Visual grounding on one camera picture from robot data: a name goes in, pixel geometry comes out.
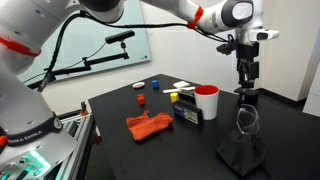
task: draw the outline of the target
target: red block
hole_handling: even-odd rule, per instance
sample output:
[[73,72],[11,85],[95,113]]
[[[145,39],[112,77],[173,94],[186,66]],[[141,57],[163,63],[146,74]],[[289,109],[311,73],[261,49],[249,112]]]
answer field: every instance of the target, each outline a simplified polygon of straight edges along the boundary
[[138,103],[139,103],[140,105],[145,104],[145,102],[144,102],[144,95],[143,95],[143,94],[139,94],[139,95],[138,95]]

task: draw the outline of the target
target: white mug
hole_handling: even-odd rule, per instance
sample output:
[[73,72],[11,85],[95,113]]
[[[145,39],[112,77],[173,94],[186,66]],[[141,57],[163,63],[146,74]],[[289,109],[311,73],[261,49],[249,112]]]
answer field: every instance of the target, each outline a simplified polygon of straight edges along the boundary
[[217,117],[219,92],[219,88],[212,85],[203,85],[195,88],[196,106],[202,110],[204,120],[212,120]]

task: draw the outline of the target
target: yellow object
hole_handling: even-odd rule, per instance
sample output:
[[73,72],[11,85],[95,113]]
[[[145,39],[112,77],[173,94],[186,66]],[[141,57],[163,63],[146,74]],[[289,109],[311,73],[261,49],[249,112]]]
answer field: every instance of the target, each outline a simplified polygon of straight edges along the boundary
[[171,103],[179,101],[179,94],[178,93],[171,93],[170,98],[171,98]]

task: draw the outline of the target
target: orange cloth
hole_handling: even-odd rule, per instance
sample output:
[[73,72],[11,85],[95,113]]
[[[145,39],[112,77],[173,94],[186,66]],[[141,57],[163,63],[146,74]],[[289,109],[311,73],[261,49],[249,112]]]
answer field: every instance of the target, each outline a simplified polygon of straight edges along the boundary
[[162,112],[152,118],[149,118],[148,114],[149,111],[146,110],[141,116],[127,118],[128,128],[136,141],[140,141],[172,124],[172,118],[167,113]]

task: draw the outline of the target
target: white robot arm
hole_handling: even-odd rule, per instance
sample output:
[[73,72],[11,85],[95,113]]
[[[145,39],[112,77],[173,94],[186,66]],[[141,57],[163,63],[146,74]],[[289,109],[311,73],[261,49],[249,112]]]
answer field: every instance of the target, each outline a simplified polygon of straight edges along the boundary
[[[263,0],[224,0],[209,8],[189,0],[142,1],[186,20],[189,28],[197,27],[206,34],[236,29],[239,63],[253,62],[257,54],[246,52],[255,53],[258,41],[279,36],[277,31],[262,29]],[[26,168],[19,164],[25,156],[30,162],[39,162],[37,158],[43,162],[32,166],[31,171],[40,173],[34,176],[30,172],[26,178],[42,179],[76,146],[41,94],[27,88],[16,74],[32,65],[43,43],[72,12],[84,10],[100,21],[113,23],[121,18],[123,4],[124,0],[0,1],[0,127],[8,137],[7,146],[0,152],[0,171],[4,170],[1,179],[15,179]],[[250,67],[240,71],[247,72]],[[252,78],[240,81],[249,88]]]

